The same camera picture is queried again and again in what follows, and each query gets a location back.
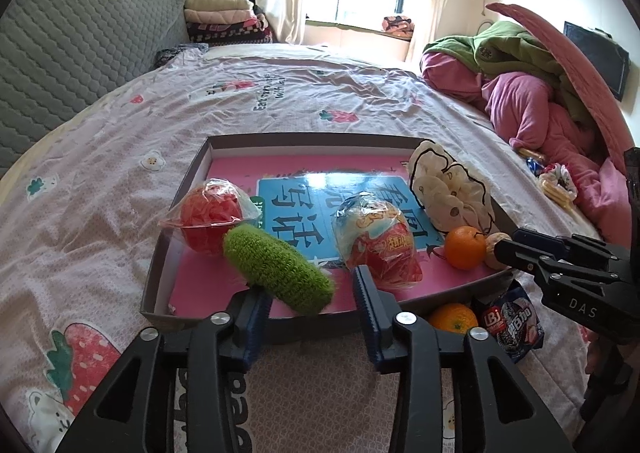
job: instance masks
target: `wall-mounted black television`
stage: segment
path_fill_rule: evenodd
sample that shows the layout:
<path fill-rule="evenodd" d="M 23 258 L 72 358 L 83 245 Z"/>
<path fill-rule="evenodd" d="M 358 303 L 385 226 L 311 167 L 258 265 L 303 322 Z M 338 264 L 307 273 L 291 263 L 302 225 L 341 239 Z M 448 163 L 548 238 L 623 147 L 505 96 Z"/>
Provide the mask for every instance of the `wall-mounted black television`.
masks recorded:
<path fill-rule="evenodd" d="M 573 41 L 596 67 L 614 97 L 622 100 L 626 78 L 629 75 L 629 52 L 613 41 L 607 33 L 601 32 L 564 22 L 564 35 Z"/>

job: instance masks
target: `screw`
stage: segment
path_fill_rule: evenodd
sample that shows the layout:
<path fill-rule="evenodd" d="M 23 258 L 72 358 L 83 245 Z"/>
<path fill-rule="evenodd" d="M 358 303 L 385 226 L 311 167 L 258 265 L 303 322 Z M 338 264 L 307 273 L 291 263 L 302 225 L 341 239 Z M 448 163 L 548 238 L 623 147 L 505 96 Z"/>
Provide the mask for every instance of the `screw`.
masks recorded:
<path fill-rule="evenodd" d="M 398 314 L 396 314 L 396 321 L 403 325 L 413 325 L 418 321 L 418 318 L 413 312 L 398 312 Z"/>
<path fill-rule="evenodd" d="M 482 327 L 473 327 L 469 330 L 469 335 L 476 341 L 485 341 L 489 338 L 489 332 Z"/>
<path fill-rule="evenodd" d="M 211 319 L 211 322 L 214 325 L 226 325 L 229 321 L 231 321 L 231 316 L 226 312 L 216 312 L 209 319 Z"/>
<path fill-rule="evenodd" d="M 140 339 L 143 341 L 153 341 L 158 337 L 158 329 L 148 327 L 140 331 Z"/>

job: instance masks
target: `bed sheet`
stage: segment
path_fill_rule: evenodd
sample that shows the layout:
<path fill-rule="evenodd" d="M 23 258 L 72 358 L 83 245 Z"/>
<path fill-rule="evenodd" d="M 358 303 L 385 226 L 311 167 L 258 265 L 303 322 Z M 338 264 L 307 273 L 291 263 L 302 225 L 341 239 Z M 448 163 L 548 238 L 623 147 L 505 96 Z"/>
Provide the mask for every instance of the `bed sheet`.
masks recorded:
<path fill-rule="evenodd" d="M 96 379 L 148 325 L 138 306 L 157 222 L 209 135 L 428 137 L 489 177 L 518 225 L 597 237 L 540 193 L 474 109 L 410 72 L 319 49 L 185 52 L 61 128 L 0 184 L 0 402 L 37 452 L 53 451 Z M 540 305 L 532 279 L 521 281 L 546 337 L 518 365 L 573 438 L 584 344 L 577 325 Z M 359 335 L 268 347 L 234 381 L 245 410 L 236 430 L 244 451 L 386 451 L 397 383 L 372 371 Z"/>

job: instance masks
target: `headboard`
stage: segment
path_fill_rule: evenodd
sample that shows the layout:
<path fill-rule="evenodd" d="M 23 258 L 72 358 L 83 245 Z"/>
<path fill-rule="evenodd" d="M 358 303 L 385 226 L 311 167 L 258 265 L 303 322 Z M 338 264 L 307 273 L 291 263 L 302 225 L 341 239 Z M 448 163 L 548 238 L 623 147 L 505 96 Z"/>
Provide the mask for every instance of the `headboard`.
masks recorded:
<path fill-rule="evenodd" d="M 0 17 L 0 177 L 49 131 L 189 41 L 184 0 L 13 0 Z"/>

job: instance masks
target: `green sponge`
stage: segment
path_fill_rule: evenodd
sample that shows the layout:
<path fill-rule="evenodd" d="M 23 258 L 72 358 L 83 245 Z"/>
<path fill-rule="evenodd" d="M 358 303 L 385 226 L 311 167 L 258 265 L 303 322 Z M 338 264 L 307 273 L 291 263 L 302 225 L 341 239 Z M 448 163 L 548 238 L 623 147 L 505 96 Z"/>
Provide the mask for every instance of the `green sponge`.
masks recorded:
<path fill-rule="evenodd" d="M 318 314 L 331 301 L 334 283 L 287 242 L 249 224 L 225 235 L 225 257 L 249 285 L 260 285 L 300 314 Z"/>

